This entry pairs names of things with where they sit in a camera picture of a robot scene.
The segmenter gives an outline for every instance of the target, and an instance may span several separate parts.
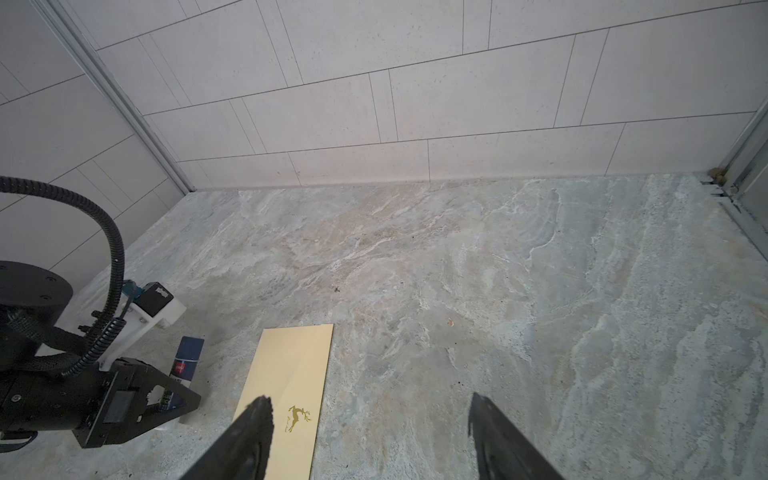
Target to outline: gold deer print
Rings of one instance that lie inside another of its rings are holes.
[[[306,420],[307,422],[309,422],[311,420],[309,412],[305,412],[304,409],[298,409],[298,408],[296,408],[295,405],[292,406],[291,408],[289,408],[288,411],[293,413],[293,423],[291,423],[290,416],[288,417],[288,420],[286,421],[286,429],[285,429],[285,431],[288,432],[288,433],[291,433],[293,431],[293,427],[295,427],[296,424],[299,422],[299,414],[304,415],[304,420]]]

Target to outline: black corrugated hose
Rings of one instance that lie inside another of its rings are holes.
[[[109,279],[107,302],[104,304],[104,309],[101,311],[101,315],[99,315],[98,319],[85,335],[88,350],[82,357],[74,362],[74,364],[64,369],[61,373],[61,376],[64,377],[77,375],[98,360],[125,325],[125,321],[122,318],[113,317],[120,302],[120,293],[123,286],[123,273],[125,269],[123,238],[120,236],[118,226],[114,224],[114,221],[107,212],[103,211],[97,204],[80,194],[76,194],[65,188],[56,187],[55,185],[28,180],[26,178],[0,176],[0,192],[48,198],[75,207],[87,214],[90,218],[96,220],[96,223],[98,223],[99,227],[104,231],[104,234],[107,235],[107,242],[109,242],[109,251],[111,255],[111,275]]]

